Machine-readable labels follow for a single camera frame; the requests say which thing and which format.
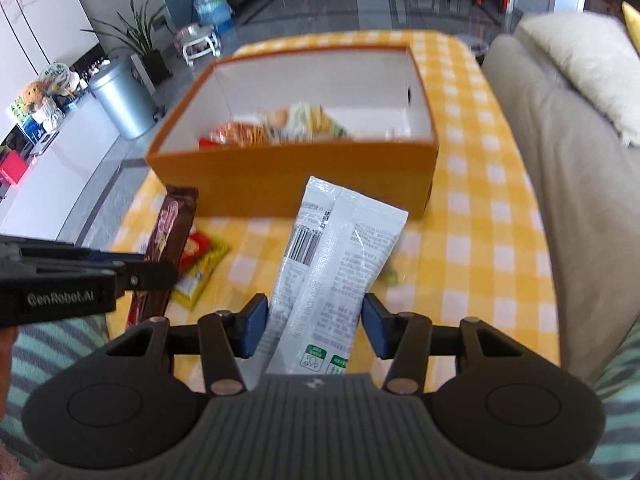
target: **open cardboard box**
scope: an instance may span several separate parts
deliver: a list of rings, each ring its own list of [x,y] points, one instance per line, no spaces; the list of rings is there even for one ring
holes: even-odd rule
[[[324,108],[351,139],[215,146],[231,120],[298,102]],[[313,175],[424,214],[438,139],[408,47],[327,47],[213,62],[165,119],[146,160],[164,184],[198,188],[198,215],[295,216]]]

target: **tile floor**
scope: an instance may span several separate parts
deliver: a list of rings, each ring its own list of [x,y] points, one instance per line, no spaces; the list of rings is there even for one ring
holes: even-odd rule
[[[491,42],[509,19],[491,1],[473,6],[471,0],[252,0],[235,16],[236,26],[222,35],[223,55],[240,46],[279,36],[363,29],[434,29],[469,34]],[[193,68],[165,53],[173,77],[155,95],[171,108],[209,62]],[[119,139],[97,168],[71,211],[59,239],[93,248],[108,248],[148,171],[144,155],[157,126],[137,140]]]

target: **wall outlet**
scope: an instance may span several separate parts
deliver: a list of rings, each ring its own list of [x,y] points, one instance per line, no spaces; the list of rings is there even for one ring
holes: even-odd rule
[[[151,26],[154,28],[154,30],[160,30],[161,28],[166,27],[166,16],[164,14],[162,16],[159,16],[154,20]]]

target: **plant pot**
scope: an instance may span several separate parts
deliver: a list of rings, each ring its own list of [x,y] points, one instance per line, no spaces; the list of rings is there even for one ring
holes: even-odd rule
[[[154,50],[151,54],[143,57],[142,64],[145,66],[146,73],[154,86],[158,86],[162,81],[171,77],[171,73],[167,70],[159,50]]]

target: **yellow and white tablecloth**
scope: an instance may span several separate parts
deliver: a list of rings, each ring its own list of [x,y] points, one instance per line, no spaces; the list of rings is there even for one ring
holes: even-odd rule
[[[292,46],[351,44],[411,47],[440,141],[426,214],[407,224],[391,259],[399,283],[376,283],[374,292],[390,310],[413,310],[435,324],[457,325],[465,316],[479,317],[557,363],[555,295],[536,199],[509,126],[462,42],[426,31],[344,32],[255,43],[236,56]],[[144,246],[163,197],[164,187],[150,172],[122,222],[115,251]],[[269,295],[292,221],[199,218],[196,224],[225,239],[232,251],[193,311],[169,305],[172,324],[195,322],[222,308],[239,310],[256,292]],[[124,329],[129,301],[129,296],[122,298],[117,312],[110,315],[112,337]],[[433,361],[430,388],[442,384],[454,370],[450,358]],[[370,372],[376,381],[386,372],[386,364],[374,357],[361,328],[348,371]],[[202,389],[196,358],[177,360],[176,375],[190,387]]]

